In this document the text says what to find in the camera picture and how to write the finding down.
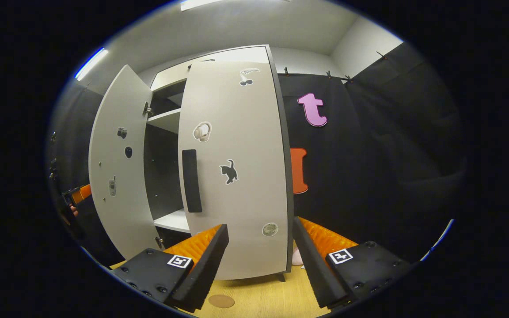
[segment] wall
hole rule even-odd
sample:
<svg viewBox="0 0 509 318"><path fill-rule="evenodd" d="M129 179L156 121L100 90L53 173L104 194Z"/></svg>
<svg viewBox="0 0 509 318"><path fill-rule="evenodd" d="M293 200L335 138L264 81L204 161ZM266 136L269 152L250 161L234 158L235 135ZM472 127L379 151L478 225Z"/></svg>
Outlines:
<svg viewBox="0 0 509 318"><path fill-rule="evenodd" d="M339 66L337 66L329 56L303 50L277 48L274 46L270 48L270 51L272 52L274 64L279 74L284 74L284 68L288 67L288 73L291 74L327 75L327 71L331 71L331 76L344 78ZM139 78L150 86L158 72L176 63L182 62L182 59L178 59L178 61L170 61L151 67L148 70L140 72Z"/></svg>
<svg viewBox="0 0 509 318"><path fill-rule="evenodd" d="M359 16L333 50L331 58L343 74L352 78L380 58L376 51L385 55L400 44L402 40Z"/></svg>

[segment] cabinet door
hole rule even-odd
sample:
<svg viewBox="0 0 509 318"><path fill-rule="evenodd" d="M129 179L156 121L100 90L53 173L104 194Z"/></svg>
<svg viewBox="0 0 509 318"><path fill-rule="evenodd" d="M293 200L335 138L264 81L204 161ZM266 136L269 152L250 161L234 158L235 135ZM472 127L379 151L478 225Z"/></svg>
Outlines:
<svg viewBox="0 0 509 318"><path fill-rule="evenodd" d="M180 186L190 232L228 225L216 279L289 270L285 150L270 64L192 64L179 125ZM192 181L186 178L194 176L194 160L182 155L190 149L197 167ZM190 185L199 198L186 197L194 191L186 192Z"/></svg>
<svg viewBox="0 0 509 318"><path fill-rule="evenodd" d="M89 181L107 235L126 260L158 246L144 179L144 138L152 91L125 65L103 96L89 142Z"/></svg>

